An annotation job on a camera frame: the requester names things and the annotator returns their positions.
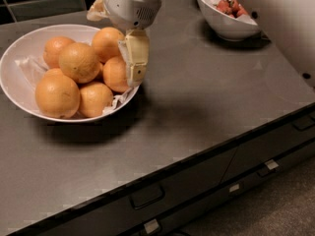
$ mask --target bowl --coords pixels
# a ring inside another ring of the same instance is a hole
[[[261,30],[249,16],[232,18],[217,10],[220,0],[197,0],[201,13],[216,34],[229,41],[240,41]]]
[[[25,61],[28,58],[40,60],[43,53],[43,48],[46,40],[52,36],[64,35],[73,38],[78,42],[91,43],[93,36],[98,31],[98,28],[82,26],[82,25],[56,25],[46,28],[34,30],[20,37],[3,54],[0,61],[0,86],[7,97],[16,104],[19,108],[28,112],[31,115],[39,118],[65,123],[83,123],[96,121],[105,116],[115,113],[124,107],[136,94],[139,87],[131,88],[124,95],[115,95],[115,107],[104,111],[101,116],[94,118],[85,118],[80,114],[76,114],[70,119],[56,119],[44,116],[38,109],[34,97],[34,84],[32,80],[40,79],[42,75],[40,71],[34,70],[26,74],[26,70],[22,69],[18,63]]]

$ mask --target floor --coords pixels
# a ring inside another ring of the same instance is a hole
[[[171,236],[315,235],[315,158],[180,228]]]

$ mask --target gray countertop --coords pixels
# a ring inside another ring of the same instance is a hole
[[[88,22],[86,12],[0,27],[0,55],[23,34]],[[149,71],[134,99],[84,125],[51,123],[0,90],[0,235],[130,183],[315,101],[269,41],[226,42],[196,0],[163,0]]]

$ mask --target bowl of oranges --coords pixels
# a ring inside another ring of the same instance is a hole
[[[16,40],[0,61],[0,85],[31,115],[56,122],[95,121],[136,94],[118,47],[124,34],[111,27],[57,25]]]
[[[197,1],[209,26],[225,40],[240,41],[261,31],[237,0]]]

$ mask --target bowl rim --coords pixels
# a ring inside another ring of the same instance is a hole
[[[227,14],[225,14],[225,13],[223,13],[223,12],[217,10],[213,5],[209,4],[207,1],[205,1],[205,0],[201,0],[201,1],[202,1],[208,8],[210,8],[211,10],[217,12],[218,14],[221,14],[221,15],[227,17],[227,18],[230,19],[230,20],[236,21],[236,22],[238,22],[238,23],[240,23],[240,24],[249,25],[249,26],[254,26],[254,27],[257,27],[257,26],[258,26],[257,23],[254,22],[254,21],[253,21],[252,23],[249,23],[249,22],[243,22],[243,21],[240,21],[240,20],[238,20],[238,19],[229,17]]]
[[[4,86],[3,83],[3,78],[2,78],[2,69],[3,69],[3,62],[5,60],[5,57],[7,56],[8,52],[11,51],[11,48],[13,46],[15,46],[17,43],[19,43],[20,41],[22,41],[23,39],[25,39],[26,37],[35,34],[39,31],[44,31],[44,30],[50,30],[50,29],[64,29],[64,28],[82,28],[83,30],[100,30],[99,28],[95,28],[95,27],[90,27],[90,26],[86,26],[86,25],[76,25],[76,24],[59,24],[59,25],[51,25],[51,26],[47,26],[47,27],[43,27],[43,28],[39,28],[39,29],[35,29],[32,30],[24,35],[22,35],[21,37],[19,37],[18,39],[16,39],[12,44],[10,44],[10,46],[5,50],[5,52],[3,53],[1,59],[0,59],[0,87],[1,89],[4,91],[4,93],[6,94],[6,96],[11,100],[12,103],[14,103],[16,106],[18,106],[20,109],[26,111],[27,113],[29,113],[30,115],[36,116],[40,119],[44,119],[44,120],[48,120],[48,121],[53,121],[53,122],[61,122],[61,123],[86,123],[86,122],[93,122],[93,121],[97,121],[99,119],[105,118],[106,116],[112,115],[114,114],[116,111],[120,110],[123,106],[125,106],[126,104],[129,103],[129,101],[134,97],[134,95],[137,93],[139,86],[135,87],[133,89],[133,91],[129,92],[130,97],[124,102],[124,104],[119,105],[118,107],[116,107],[115,109],[113,109],[113,112],[107,113],[105,115],[100,115],[100,116],[96,116],[96,117],[92,117],[92,118],[83,118],[83,119],[58,119],[58,118],[53,118],[53,117],[48,117],[48,116],[44,116],[43,114],[41,114],[40,112],[35,113],[32,112],[30,110],[28,110],[27,108],[25,108],[23,105],[21,105],[19,102],[17,102],[7,91],[6,87]]]

